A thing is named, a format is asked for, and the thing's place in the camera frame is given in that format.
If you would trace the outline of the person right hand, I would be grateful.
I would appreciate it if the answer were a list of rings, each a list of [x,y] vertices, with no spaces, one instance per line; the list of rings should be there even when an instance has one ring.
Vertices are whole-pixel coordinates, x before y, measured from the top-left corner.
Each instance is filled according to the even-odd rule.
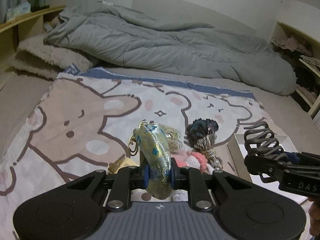
[[[320,233],[320,208],[319,208],[319,198],[308,198],[308,201],[312,202],[309,209],[310,216],[310,229],[309,232],[312,236],[318,237]]]

